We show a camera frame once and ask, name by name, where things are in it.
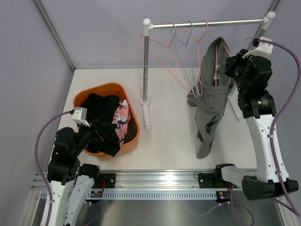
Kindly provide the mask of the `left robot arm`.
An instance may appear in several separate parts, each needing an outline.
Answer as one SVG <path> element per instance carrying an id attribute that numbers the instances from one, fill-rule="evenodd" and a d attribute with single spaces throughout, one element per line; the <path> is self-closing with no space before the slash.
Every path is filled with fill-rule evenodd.
<path id="1" fill-rule="evenodd" d="M 78 159 L 95 135 L 90 127 L 85 126 L 79 132 L 66 127 L 56 133 L 46 176 L 48 204 L 41 225 L 74 226 L 91 188 L 100 185 L 99 167 L 81 164 Z"/>

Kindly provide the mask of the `black shorts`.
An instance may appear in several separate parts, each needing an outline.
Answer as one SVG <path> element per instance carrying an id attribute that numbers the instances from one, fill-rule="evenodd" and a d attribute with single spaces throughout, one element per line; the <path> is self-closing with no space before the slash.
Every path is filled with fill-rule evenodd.
<path id="1" fill-rule="evenodd" d="M 81 107 L 87 109 L 87 121 L 91 123 L 96 136 L 88 145 L 90 153 L 104 153 L 114 157 L 120 150 L 119 138 L 112 123 L 114 113 L 119 106 L 120 98 L 116 95 L 101 96 L 95 93 L 88 95 Z"/>

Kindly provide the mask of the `olive green shorts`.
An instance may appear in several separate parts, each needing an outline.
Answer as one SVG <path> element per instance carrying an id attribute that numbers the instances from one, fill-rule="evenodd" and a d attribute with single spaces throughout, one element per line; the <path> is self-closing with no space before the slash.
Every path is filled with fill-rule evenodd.
<path id="1" fill-rule="evenodd" d="M 125 138 L 124 138 L 124 144 L 132 141 L 135 138 L 136 134 L 137 134 L 137 131 L 134 127 L 134 124 L 130 121 L 127 124 L 127 134 L 125 135 Z"/>

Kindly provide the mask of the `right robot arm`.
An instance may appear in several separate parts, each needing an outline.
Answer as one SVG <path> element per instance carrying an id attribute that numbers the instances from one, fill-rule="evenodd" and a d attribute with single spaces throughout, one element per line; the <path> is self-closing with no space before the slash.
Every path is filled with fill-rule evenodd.
<path id="1" fill-rule="evenodd" d="M 272 124 L 277 110 L 266 89 L 272 76 L 271 62 L 242 49 L 226 59 L 225 74 L 236 82 L 238 106 L 251 134 L 257 168 L 256 175 L 249 176 L 234 164 L 220 164 L 214 169 L 213 182 L 219 187 L 233 184 L 249 200 L 276 198 L 298 191 L 298 182 L 290 178 L 282 161 L 276 127 Z"/>

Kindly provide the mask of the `pink wire hanger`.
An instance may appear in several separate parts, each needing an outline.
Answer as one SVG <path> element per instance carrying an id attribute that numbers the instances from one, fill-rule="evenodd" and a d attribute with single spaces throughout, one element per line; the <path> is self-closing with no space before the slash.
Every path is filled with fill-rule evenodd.
<path id="1" fill-rule="evenodd" d="M 190 29 L 189 37 L 188 37 L 188 40 L 186 41 L 187 42 L 186 45 L 188 45 L 189 41 L 192 40 L 192 42 L 194 42 L 197 46 L 198 78 L 197 78 L 197 83 L 195 84 L 195 86 L 192 89 L 194 91 L 194 94 L 193 94 L 194 97 L 202 97 L 203 96 L 203 86 L 202 86 L 202 81 L 201 81 L 202 73 L 201 73 L 200 43 L 208 31 L 208 21 L 206 19 L 203 19 L 202 22 L 205 23 L 206 30 L 203 33 L 203 35 L 201 36 L 201 38 L 199 40 L 196 40 L 195 38 L 193 38 L 193 36 L 192 36 L 193 24 L 191 22 L 191 29 Z"/>
<path id="2" fill-rule="evenodd" d="M 186 51 L 189 68 L 192 67 L 190 56 L 188 52 L 188 43 L 192 39 L 193 24 L 188 23 L 190 32 L 184 35 L 184 40 L 180 39 L 177 34 L 181 29 L 179 25 L 173 22 L 168 22 L 163 25 L 154 25 L 150 19 L 143 19 L 143 33 L 140 39 L 143 41 L 143 100 L 148 98 L 148 72 L 149 72 L 149 54 L 152 54 L 159 62 L 173 76 L 173 78 L 188 92 L 188 94 L 196 94 L 193 90 L 193 84 L 189 79 L 185 67 L 182 65 L 182 59 L 179 50 Z M 167 29 L 168 43 L 162 43 L 150 37 L 151 31 L 158 29 Z"/>
<path id="3" fill-rule="evenodd" d="M 216 80 L 216 86 L 228 85 L 229 88 L 233 86 L 233 79 L 225 74 L 226 59 L 231 57 L 229 47 L 223 37 L 219 37 L 215 40 L 216 53 L 215 53 L 215 73 L 214 78 Z"/>

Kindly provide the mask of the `grey green shorts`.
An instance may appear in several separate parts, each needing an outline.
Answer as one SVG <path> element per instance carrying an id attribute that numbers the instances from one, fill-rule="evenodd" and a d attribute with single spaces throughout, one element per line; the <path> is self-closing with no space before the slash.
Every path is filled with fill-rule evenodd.
<path id="1" fill-rule="evenodd" d="M 196 157 L 206 158 L 212 147 L 214 134 L 219 122 L 225 113 L 228 95 L 233 89 L 228 85 L 215 85 L 215 40 L 209 45 L 201 63 L 201 81 L 203 86 L 203 96 L 194 97 L 187 95 L 187 103 L 191 107 L 196 107 L 195 122 L 197 126 Z"/>

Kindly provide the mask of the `pink shark print shorts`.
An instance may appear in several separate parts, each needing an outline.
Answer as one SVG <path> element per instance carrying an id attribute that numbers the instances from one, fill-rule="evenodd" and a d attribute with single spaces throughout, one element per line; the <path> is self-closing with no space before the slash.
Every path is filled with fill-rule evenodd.
<path id="1" fill-rule="evenodd" d="M 116 124 L 115 133 L 119 139 L 119 145 L 125 142 L 125 138 L 128 133 L 128 123 L 131 120 L 131 114 L 129 111 L 129 104 L 126 99 L 119 103 L 115 113 L 113 115 L 112 124 Z"/>

